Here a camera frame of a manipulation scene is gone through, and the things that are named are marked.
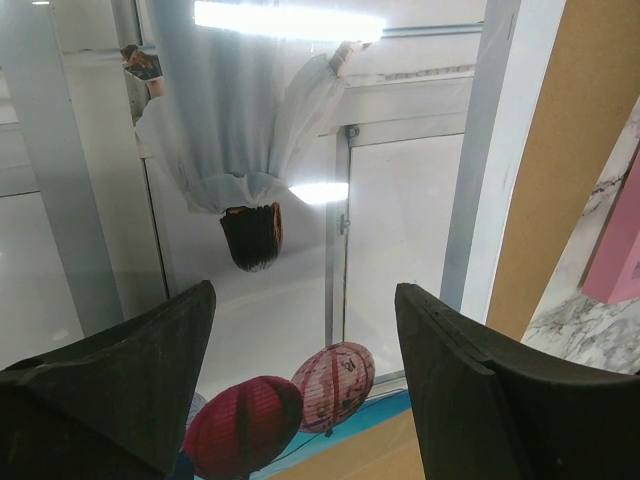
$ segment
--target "pink box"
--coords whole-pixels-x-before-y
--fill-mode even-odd
[[[640,297],[640,152],[587,274],[582,292],[602,303]]]

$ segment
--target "black plastic object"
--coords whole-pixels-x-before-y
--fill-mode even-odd
[[[640,378],[531,349],[416,285],[395,301],[429,480],[638,478]]]
[[[0,372],[0,478],[164,479],[209,341],[209,282]]]

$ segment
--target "pink object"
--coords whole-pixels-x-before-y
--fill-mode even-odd
[[[602,303],[640,297],[640,152],[582,287]]]
[[[304,402],[300,431],[331,435],[362,406],[374,377],[373,357],[362,345],[337,343],[316,353],[291,379]]]

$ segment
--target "light blue dress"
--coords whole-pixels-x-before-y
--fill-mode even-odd
[[[344,83],[321,55],[285,91],[281,40],[196,26],[193,3],[149,2],[166,94],[136,132],[189,211],[270,204],[295,182]]]

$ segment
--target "person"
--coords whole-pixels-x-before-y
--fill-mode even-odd
[[[136,132],[190,212],[222,215],[234,263],[255,272],[280,253],[278,197],[323,133],[345,64],[368,45],[345,42],[331,58],[311,58],[285,90],[282,40],[196,26],[190,3],[150,3],[161,65],[134,45],[122,50],[152,97]]]

